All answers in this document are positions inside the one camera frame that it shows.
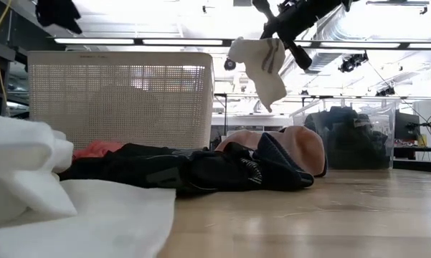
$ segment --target laundry basket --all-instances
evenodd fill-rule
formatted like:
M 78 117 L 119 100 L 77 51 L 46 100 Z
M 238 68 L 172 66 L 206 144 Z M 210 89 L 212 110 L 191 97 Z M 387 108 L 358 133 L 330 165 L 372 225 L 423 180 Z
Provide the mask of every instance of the laundry basket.
M 30 52 L 30 118 L 67 135 L 171 148 L 209 145 L 212 57 L 203 53 Z

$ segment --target ceiling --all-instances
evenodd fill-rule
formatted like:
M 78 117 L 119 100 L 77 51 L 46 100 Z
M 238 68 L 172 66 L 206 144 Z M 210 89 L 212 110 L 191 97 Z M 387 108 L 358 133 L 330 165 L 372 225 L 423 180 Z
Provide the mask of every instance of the ceiling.
M 79 37 L 178 37 L 257 39 L 266 18 L 254 7 L 241 7 L 249 0 L 73 0 L 82 18 L 84 31 Z M 366 0 L 353 4 L 351 11 L 335 10 L 314 28 L 299 36 L 311 40 L 431 40 L 431 0 L 428 12 L 422 6 L 372 6 Z M 269 0 L 272 9 L 278 0 Z M 37 23 L 34 3 L 16 0 L 13 8 Z M 55 37 L 72 37 L 56 26 L 46 28 Z M 251 82 L 242 80 L 245 67 L 235 71 L 223 69 L 228 48 L 196 47 L 77 47 L 101 51 L 199 51 L 214 58 L 215 92 L 255 93 Z M 385 87 L 383 81 L 411 85 L 414 76 L 431 69 L 431 52 L 368 51 L 369 64 L 351 73 L 337 67 L 349 52 L 312 50 L 313 72 L 296 67 L 288 55 L 281 75 L 290 94 L 307 90 L 313 95 L 374 95 Z

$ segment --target computer monitor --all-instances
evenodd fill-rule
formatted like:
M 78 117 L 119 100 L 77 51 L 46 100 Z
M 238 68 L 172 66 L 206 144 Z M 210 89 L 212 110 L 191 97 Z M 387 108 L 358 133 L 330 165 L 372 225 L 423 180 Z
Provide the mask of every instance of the computer monitor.
M 411 124 L 419 124 L 418 115 L 410 115 L 395 111 L 395 139 L 417 140 L 421 134 L 419 126 L 412 128 Z

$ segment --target robotic arm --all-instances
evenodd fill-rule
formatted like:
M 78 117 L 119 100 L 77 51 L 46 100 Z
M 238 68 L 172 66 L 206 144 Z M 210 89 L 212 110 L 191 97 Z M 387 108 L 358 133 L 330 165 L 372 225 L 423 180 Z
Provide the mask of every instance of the robotic arm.
M 355 1 L 359 0 L 285 0 L 278 5 L 277 16 L 271 12 L 267 0 L 252 0 L 252 4 L 267 17 L 260 39 L 271 38 L 277 33 L 285 48 L 292 52 L 298 66 L 306 70 L 312 60 L 301 46 L 295 44 L 295 38 L 340 4 L 349 11 Z

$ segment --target pink cloth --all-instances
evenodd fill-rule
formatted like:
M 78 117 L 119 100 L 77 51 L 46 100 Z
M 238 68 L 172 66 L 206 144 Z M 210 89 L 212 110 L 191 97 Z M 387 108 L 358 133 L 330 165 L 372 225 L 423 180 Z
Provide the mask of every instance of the pink cloth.
M 72 160 L 76 160 L 78 158 L 102 158 L 107 154 L 108 151 L 117 151 L 123 144 L 108 142 L 104 140 L 95 140 L 90 145 L 83 150 L 76 150 L 73 153 Z

